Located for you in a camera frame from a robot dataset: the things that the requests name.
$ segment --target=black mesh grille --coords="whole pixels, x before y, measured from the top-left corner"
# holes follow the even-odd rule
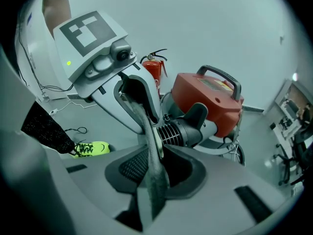
[[[181,136],[178,129],[172,123],[166,124],[157,129],[163,144],[182,146]]]
[[[118,170],[124,177],[139,184],[148,170],[148,149],[122,163]]]

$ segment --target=white robot body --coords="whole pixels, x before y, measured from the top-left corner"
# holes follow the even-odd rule
[[[111,17],[93,11],[66,21],[53,33],[67,78],[81,98],[91,98],[142,134],[140,121],[120,97],[123,90],[136,99],[142,94],[139,101],[149,109],[151,120],[158,122],[160,105],[154,79],[136,63],[136,55],[125,41],[126,31]]]

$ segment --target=gray plastic housing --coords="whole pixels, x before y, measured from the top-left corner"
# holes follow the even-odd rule
[[[97,56],[109,55],[112,44],[127,36],[126,31],[103,11],[71,18],[54,28],[53,34],[61,64],[72,83]]]
[[[114,161],[136,154],[142,145],[62,161],[57,152],[45,151],[26,135],[1,132],[0,137],[0,170],[5,182],[52,234],[140,234],[115,220],[129,208],[132,195],[116,191],[105,170]],[[189,198],[167,200],[142,234],[265,234],[268,225],[264,227],[262,223],[273,227],[285,214],[277,217],[274,213],[257,224],[234,189],[249,186],[272,212],[279,211],[285,201],[278,190],[238,163],[190,148],[167,148],[199,161],[205,167],[206,177]]]
[[[141,122],[131,108],[120,97],[125,83],[137,81],[141,84],[141,91],[134,93],[144,94],[146,109],[150,109],[150,118],[158,122],[160,100],[152,75],[139,63],[135,63],[119,74],[100,85],[92,94],[92,99],[112,117],[137,134],[143,134]]]

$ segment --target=vacuum motor vent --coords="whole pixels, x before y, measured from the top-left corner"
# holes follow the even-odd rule
[[[172,124],[166,124],[157,129],[163,144],[172,144],[183,146],[183,141],[177,127]]]

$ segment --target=gray cloth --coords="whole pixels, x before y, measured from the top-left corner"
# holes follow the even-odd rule
[[[149,148],[148,171],[145,178],[147,179],[146,186],[151,202],[152,218],[154,219],[165,204],[165,192],[167,190],[166,172],[159,160],[150,120],[144,108],[136,102],[131,102],[131,106],[142,122],[142,128]]]

